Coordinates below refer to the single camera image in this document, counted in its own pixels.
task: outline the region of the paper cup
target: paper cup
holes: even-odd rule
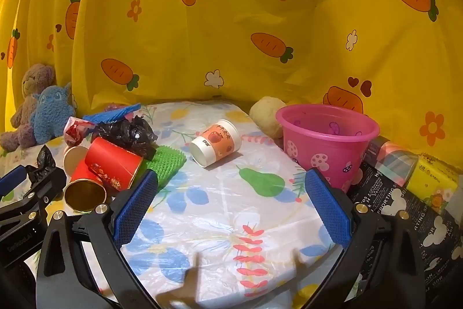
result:
[[[106,201],[106,189],[101,179],[81,160],[71,182],[64,189],[64,200],[74,211],[88,213]]]
[[[85,159],[85,155],[89,151],[88,148],[82,146],[71,147],[64,153],[63,167],[69,177],[72,177],[77,165]]]
[[[118,191],[131,186],[142,161],[143,157],[113,145],[101,136],[92,142],[85,155],[89,169]]]
[[[217,121],[190,143],[191,156],[203,168],[240,148],[241,136],[226,119]]]

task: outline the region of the red leaf print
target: red leaf print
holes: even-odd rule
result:
[[[265,261],[265,258],[261,255],[253,255],[251,257],[247,257],[244,255],[238,255],[235,258],[233,258],[235,261],[240,261],[243,263],[246,262],[253,262],[253,263],[262,263]]]
[[[262,240],[252,240],[247,237],[240,237],[239,239],[251,245],[260,245],[263,242]]]
[[[245,230],[247,234],[251,236],[260,236],[261,234],[263,234],[263,229],[254,232],[249,226],[242,226],[242,228]]]
[[[249,280],[241,280],[240,283],[246,288],[262,288],[268,284],[268,280],[263,280],[262,282],[257,283],[257,284],[254,284],[253,282]]]
[[[262,293],[265,293],[265,292],[267,292],[267,290],[261,290],[259,292],[245,293],[245,296],[246,297],[253,297],[253,296],[257,296],[257,295],[260,295]]]
[[[236,269],[236,271],[238,271],[238,273],[240,273],[241,275],[246,275],[246,276],[255,276],[255,277],[261,277],[261,276],[264,276],[264,275],[267,275],[267,271],[265,271],[264,269],[255,269],[255,270],[250,270],[250,269]]]
[[[260,246],[248,248],[245,245],[233,245],[233,247],[239,251],[250,251],[251,253],[260,253],[262,251],[262,248]]]

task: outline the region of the blue foam grip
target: blue foam grip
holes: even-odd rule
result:
[[[306,173],[306,191],[334,243],[347,249],[351,240],[350,219],[314,169]]]
[[[15,187],[27,178],[26,168],[18,165],[11,170],[5,177],[0,179],[0,197],[8,195]]]
[[[157,193],[157,174],[147,170],[146,176],[114,220],[114,244],[118,249],[128,244]]]
[[[92,114],[91,116],[84,116],[83,119],[85,121],[93,122],[94,124],[99,124],[100,122],[110,123],[119,121],[120,119],[124,118],[127,114],[132,113],[134,111],[140,110],[141,104],[135,104],[126,106],[125,108],[115,109],[111,111],[103,111],[101,113]]]

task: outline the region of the black plastic bag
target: black plastic bag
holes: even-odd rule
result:
[[[97,136],[147,160],[152,160],[156,153],[157,135],[142,117],[135,116],[131,121],[124,118],[109,124],[101,122],[96,125],[92,140]]]
[[[43,179],[55,167],[56,163],[51,151],[46,145],[43,146],[37,155],[37,168],[32,165],[26,166],[27,176],[31,180],[31,187]]]

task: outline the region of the white paper cup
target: white paper cup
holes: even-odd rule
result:
[[[88,152],[88,148],[85,148],[83,146],[76,146],[76,147],[71,147],[69,148],[65,153],[64,153],[64,158],[63,158],[63,167],[64,167],[64,172],[69,177],[72,177],[74,174],[74,171],[76,170],[77,165],[85,158],[85,155]]]
[[[241,136],[226,119],[217,121],[190,143],[191,156],[203,168],[240,148]]]

